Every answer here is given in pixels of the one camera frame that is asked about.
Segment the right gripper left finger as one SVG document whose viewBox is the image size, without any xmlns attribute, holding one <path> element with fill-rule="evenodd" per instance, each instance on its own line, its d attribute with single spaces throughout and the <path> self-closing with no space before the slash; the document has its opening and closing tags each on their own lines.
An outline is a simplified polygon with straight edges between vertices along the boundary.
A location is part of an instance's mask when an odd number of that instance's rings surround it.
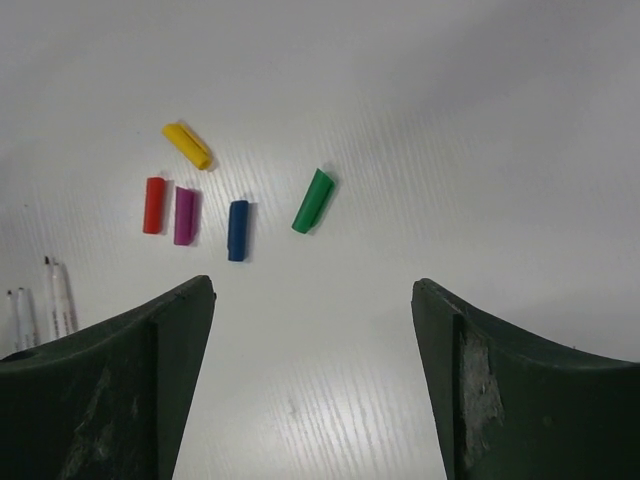
<svg viewBox="0 0 640 480">
<path fill-rule="evenodd" d="M 212 325 L 197 276 L 1 362 L 5 479 L 169 479 Z"/>
</svg>

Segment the purple-ended white pen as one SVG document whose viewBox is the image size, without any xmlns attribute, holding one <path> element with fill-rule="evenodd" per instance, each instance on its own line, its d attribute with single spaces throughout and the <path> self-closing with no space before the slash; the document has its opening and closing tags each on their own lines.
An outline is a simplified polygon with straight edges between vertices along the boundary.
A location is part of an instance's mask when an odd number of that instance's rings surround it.
<svg viewBox="0 0 640 480">
<path fill-rule="evenodd" d="M 22 344 L 21 322 L 17 310 L 16 300 L 11 290 L 6 294 L 7 313 L 9 319 L 9 326 L 12 335 L 12 347 L 14 352 L 18 352 L 24 349 Z"/>
</svg>

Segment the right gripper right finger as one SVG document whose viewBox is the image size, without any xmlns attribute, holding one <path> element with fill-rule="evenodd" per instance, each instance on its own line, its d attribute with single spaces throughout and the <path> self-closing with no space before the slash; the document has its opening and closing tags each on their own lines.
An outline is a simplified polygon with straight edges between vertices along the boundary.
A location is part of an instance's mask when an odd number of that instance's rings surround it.
<svg viewBox="0 0 640 480">
<path fill-rule="evenodd" d="M 450 479 L 635 479 L 639 366 L 567 347 L 436 282 L 412 317 Z"/>
</svg>

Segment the blue pen cap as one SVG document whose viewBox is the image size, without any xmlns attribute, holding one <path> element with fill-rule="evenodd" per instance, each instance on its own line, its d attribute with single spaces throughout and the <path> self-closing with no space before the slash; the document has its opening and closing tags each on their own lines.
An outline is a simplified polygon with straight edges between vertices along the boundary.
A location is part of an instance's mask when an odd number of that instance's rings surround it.
<svg viewBox="0 0 640 480">
<path fill-rule="evenodd" d="M 243 262 L 246 258 L 249 209 L 247 200 L 236 200 L 230 204 L 227 239 L 229 261 Z"/>
</svg>

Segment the purple pen cap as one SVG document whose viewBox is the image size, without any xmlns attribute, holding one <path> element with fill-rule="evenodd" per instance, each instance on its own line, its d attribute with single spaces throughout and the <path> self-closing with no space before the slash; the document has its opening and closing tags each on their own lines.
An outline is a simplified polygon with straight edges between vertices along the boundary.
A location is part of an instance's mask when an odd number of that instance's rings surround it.
<svg viewBox="0 0 640 480">
<path fill-rule="evenodd" d="M 175 188 L 174 244 L 188 246 L 194 239 L 196 192 Z"/>
</svg>

